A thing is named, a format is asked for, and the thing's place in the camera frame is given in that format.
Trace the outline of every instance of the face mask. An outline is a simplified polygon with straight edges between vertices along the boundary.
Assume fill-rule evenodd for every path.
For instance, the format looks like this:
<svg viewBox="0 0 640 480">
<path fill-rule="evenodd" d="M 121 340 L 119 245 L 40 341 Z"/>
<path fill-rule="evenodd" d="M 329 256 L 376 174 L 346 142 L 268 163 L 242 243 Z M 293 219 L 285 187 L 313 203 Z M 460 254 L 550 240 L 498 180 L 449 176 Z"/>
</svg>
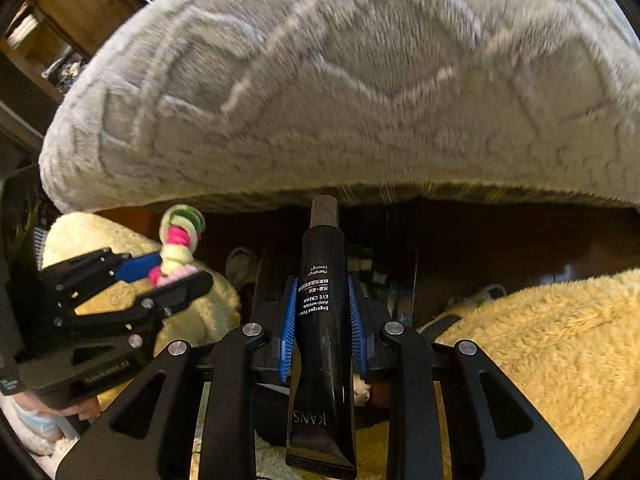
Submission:
<svg viewBox="0 0 640 480">
<path fill-rule="evenodd" d="M 55 434 L 60 430 L 55 420 L 51 420 L 50 418 L 47 418 L 45 416 L 38 416 L 38 410 L 26 412 L 15 402 L 13 404 L 18 418 L 20 418 L 24 425 L 27 426 L 31 431 L 33 431 L 33 433 L 47 437 Z"/>
</svg>

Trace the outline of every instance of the black mount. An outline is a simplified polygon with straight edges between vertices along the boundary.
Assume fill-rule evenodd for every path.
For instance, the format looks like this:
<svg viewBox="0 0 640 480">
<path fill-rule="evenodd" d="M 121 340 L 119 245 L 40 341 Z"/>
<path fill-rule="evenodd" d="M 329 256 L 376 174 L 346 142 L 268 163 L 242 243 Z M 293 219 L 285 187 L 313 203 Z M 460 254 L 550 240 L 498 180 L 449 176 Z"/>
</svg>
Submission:
<svg viewBox="0 0 640 480">
<path fill-rule="evenodd" d="M 61 410 L 121 384 L 153 359 L 162 320 L 212 286 L 213 277 L 198 272 L 139 295 L 124 310 L 79 316 L 78 306 L 117 281 L 144 278 L 159 263 L 159 253 L 132 258 L 105 248 L 38 270 L 34 230 L 46 232 L 58 214 L 41 188 L 38 168 L 0 182 L 0 194 L 0 392 L 5 395 L 31 390 Z"/>
<path fill-rule="evenodd" d="M 441 480 L 440 383 L 454 480 L 581 480 L 575 458 L 542 416 L 471 341 L 427 343 L 360 293 L 369 381 L 392 383 L 386 478 Z M 255 480 L 252 385 L 275 384 L 282 313 L 292 293 L 220 342 L 169 345 L 62 461 L 59 480 L 186 480 L 198 406 L 210 381 L 198 478 Z"/>
</svg>

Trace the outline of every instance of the gray fleece blanket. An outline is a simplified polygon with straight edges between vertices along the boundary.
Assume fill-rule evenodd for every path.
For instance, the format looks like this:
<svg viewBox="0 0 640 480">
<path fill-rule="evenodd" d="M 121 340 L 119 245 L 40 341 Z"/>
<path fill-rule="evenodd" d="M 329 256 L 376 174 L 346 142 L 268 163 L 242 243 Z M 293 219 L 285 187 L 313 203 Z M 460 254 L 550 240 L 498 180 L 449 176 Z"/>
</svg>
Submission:
<svg viewBox="0 0 640 480">
<path fill-rule="evenodd" d="M 637 205 L 639 95 L 614 0 L 156 0 L 69 92 L 42 181 L 64 211 Z"/>
</svg>

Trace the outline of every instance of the gray fabric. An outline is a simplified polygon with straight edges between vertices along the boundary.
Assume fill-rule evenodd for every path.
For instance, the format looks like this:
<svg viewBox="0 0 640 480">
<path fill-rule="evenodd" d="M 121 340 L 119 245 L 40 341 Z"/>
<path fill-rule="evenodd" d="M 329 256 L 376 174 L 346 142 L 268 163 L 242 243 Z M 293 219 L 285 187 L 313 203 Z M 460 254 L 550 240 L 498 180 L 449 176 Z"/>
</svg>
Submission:
<svg viewBox="0 0 640 480">
<path fill-rule="evenodd" d="M 64 211 L 327 189 L 640 204 L 639 94 L 614 0 L 156 0 L 69 92 L 40 164 Z"/>
</svg>

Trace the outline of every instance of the yellow plush blanket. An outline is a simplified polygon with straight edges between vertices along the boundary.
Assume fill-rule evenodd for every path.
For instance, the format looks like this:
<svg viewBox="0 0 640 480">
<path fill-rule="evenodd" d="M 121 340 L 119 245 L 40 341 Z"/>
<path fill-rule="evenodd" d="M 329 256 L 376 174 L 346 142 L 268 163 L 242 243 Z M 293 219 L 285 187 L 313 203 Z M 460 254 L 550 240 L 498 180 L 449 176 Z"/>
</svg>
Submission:
<svg viewBox="0 0 640 480">
<path fill-rule="evenodd" d="M 62 217 L 47 240 L 46 264 L 96 248 L 136 254 L 154 242 L 89 214 Z M 238 323 L 238 298 L 218 274 L 210 294 L 165 323 L 157 350 L 175 338 L 219 339 Z M 116 286 L 87 303 L 98 312 L 126 306 L 139 289 Z M 439 342 L 476 341 L 548 420 L 591 476 L 640 408 L 640 270 L 530 288 L 485 304 Z M 111 400 L 105 396 L 103 403 Z M 359 431 L 359 478 L 384 478 L 386 424 Z M 257 439 L 257 469 L 274 480 L 310 478 L 284 464 L 284 450 Z"/>
</svg>

